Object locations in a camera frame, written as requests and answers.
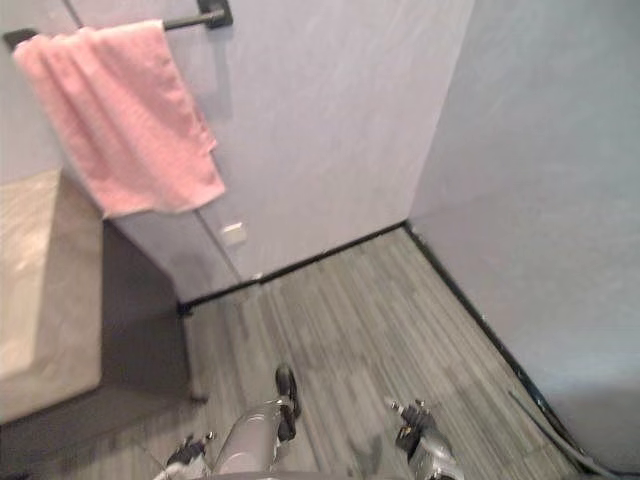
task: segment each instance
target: gray wall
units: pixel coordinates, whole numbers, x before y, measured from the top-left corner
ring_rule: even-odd
[[[640,2],[478,0],[415,230],[577,440],[640,470]]]
[[[3,29],[65,31],[62,24],[38,23],[42,1],[2,0],[21,22],[3,18]],[[71,2],[96,27],[197,11],[195,0]],[[49,3],[62,8],[62,0]],[[186,300],[404,220],[472,3],[233,0],[232,28],[169,33],[175,60],[219,141],[215,157],[228,187],[200,213],[216,236],[243,222],[248,240],[221,252],[192,214],[146,213],[118,225],[172,275]],[[2,95],[16,92],[13,86]],[[18,109],[31,102],[24,121],[39,114],[32,99],[11,101]],[[46,125],[41,129],[55,164],[59,148]],[[33,163],[29,149],[44,137],[25,135],[3,141],[3,176],[33,173],[49,161],[43,146]]]

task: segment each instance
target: baseboard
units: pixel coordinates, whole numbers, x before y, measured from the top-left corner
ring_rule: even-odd
[[[220,297],[224,297],[225,295],[229,295],[230,293],[233,292],[237,292],[238,290],[242,290],[243,288],[247,288],[250,287],[252,285],[262,285],[268,282],[271,282],[272,280],[275,280],[276,278],[280,278],[284,275],[287,275],[289,273],[295,272],[296,270],[299,270],[300,268],[306,267],[307,265],[310,265],[312,263],[315,262],[319,262],[320,260],[324,260],[327,257],[331,257],[332,255],[336,255],[344,250],[347,250],[351,247],[354,247],[356,245],[359,245],[360,243],[364,243],[364,242],[368,242],[369,240],[372,240],[376,237],[379,237],[380,235],[384,235],[385,233],[389,233],[393,230],[397,230],[398,228],[402,228],[404,226],[405,222],[398,222],[398,223],[394,223],[393,225],[389,225],[388,227],[384,227],[380,230],[376,230],[373,233],[369,233],[363,237],[357,238],[355,240],[352,240],[350,242],[347,242],[343,245],[340,245],[338,247],[332,248],[330,250],[326,250],[322,253],[319,253],[318,255],[313,255],[312,257],[306,258],[304,260],[301,260],[299,262],[296,263],[292,263],[291,265],[288,265],[284,268],[278,269],[274,272],[271,272],[267,275],[264,275],[262,277],[260,277],[259,279],[256,280],[247,280],[246,282],[241,282],[238,283],[237,285],[233,285],[229,288],[225,288],[224,290],[219,290],[217,292],[212,292],[210,294],[207,295],[203,295],[202,297],[198,297],[194,300],[190,300],[188,302],[184,302],[184,303],[178,303],[178,314],[181,316],[185,316],[185,315],[189,315],[190,311],[192,308],[197,307],[198,305],[202,304],[202,303],[206,303],[206,302],[210,302],[211,300],[215,300],[217,298]]]

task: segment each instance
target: towel bar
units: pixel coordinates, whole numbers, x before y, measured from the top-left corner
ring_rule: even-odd
[[[204,24],[209,29],[233,25],[233,15],[227,0],[198,0],[200,15],[193,17],[176,18],[162,22],[165,30],[175,30],[192,25]],[[10,51],[15,50],[20,42],[29,40],[39,32],[33,28],[21,28],[4,33],[2,38]]]

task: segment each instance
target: pink towel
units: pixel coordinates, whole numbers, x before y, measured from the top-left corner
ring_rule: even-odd
[[[160,20],[37,35],[14,58],[105,216],[180,212],[224,192]]]

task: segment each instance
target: vinyl plank flooring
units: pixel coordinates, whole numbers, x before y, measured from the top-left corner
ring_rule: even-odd
[[[213,460],[235,419],[275,394],[282,361],[298,378],[298,436],[276,469],[411,478],[383,404],[432,409],[468,479],[562,479],[573,467],[507,395],[528,400],[491,342],[403,230],[199,306],[186,320],[194,388],[185,406],[100,439],[45,478],[152,478],[189,432],[214,430]]]

